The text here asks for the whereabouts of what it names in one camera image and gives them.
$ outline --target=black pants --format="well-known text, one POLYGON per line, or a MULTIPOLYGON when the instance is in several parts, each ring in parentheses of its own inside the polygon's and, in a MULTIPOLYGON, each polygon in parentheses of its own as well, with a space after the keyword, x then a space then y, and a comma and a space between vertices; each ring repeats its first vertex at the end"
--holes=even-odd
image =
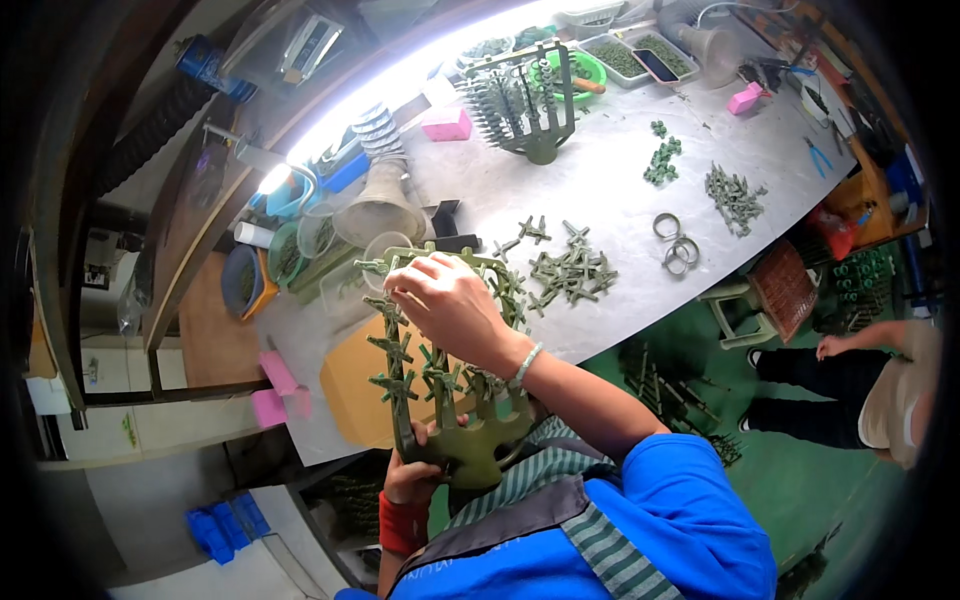
POLYGON ((756 362, 760 379, 797 385, 832 401, 756 398, 747 410, 747 424, 815 444, 866 448, 857 421, 888 360, 890 354, 881 350, 848 350, 822 361, 815 348, 764 351, 756 362))

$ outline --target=green floor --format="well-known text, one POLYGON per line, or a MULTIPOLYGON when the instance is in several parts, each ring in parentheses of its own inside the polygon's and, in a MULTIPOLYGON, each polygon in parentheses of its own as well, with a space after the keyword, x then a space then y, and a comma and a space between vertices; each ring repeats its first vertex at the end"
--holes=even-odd
MULTIPOLYGON (((734 433, 743 442, 743 458, 728 468, 727 474, 751 514, 770 536, 780 573, 843 523, 824 552, 829 560, 825 575, 804 595, 804 600, 833 598, 873 546, 873 535, 888 502, 900 489, 903 471, 879 461, 867 450, 837 450, 778 433, 736 432, 737 419, 755 396, 818 396, 792 386, 758 381, 756 371, 745 360, 744 349, 720 349, 719 332, 709 308, 693 301, 638 335, 649 344, 651 356, 658 364, 685 361, 703 369, 715 384, 730 389, 696 381, 690 384, 723 421, 714 433, 734 433)), ((790 346, 813 347, 819 337, 809 328, 802 329, 790 346)), ((782 344, 775 338, 764 347, 781 348, 782 344)), ((617 348, 602 352, 581 366, 627 389, 617 364, 617 348)), ((445 506, 445 490, 438 491, 434 499, 432 508, 445 506)), ((442 511, 432 511, 431 536, 446 521, 442 511)))

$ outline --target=smartphone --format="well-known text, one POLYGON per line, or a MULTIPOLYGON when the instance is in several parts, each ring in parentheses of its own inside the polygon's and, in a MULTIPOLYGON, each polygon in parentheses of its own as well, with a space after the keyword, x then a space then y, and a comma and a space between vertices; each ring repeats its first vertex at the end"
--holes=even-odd
POLYGON ((670 67, 663 64, 663 61, 650 50, 634 50, 634 58, 661 84, 674 84, 680 80, 670 67))

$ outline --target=red wristband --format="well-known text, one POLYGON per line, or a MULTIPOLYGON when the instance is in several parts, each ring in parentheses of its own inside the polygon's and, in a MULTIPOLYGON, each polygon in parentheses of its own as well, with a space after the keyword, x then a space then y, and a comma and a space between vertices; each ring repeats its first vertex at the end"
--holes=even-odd
POLYGON ((430 503, 394 504, 380 492, 380 545, 410 556, 426 545, 430 503))

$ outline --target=wooden handle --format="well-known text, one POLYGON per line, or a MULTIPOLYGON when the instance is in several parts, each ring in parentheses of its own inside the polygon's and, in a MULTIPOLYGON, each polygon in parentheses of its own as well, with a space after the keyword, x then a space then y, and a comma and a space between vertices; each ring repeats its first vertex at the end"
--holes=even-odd
POLYGON ((572 83, 574 87, 578 87, 584 91, 591 91, 594 94, 602 94, 607 91, 607 87, 605 85, 595 84, 591 80, 584 79, 582 77, 573 78, 572 83))

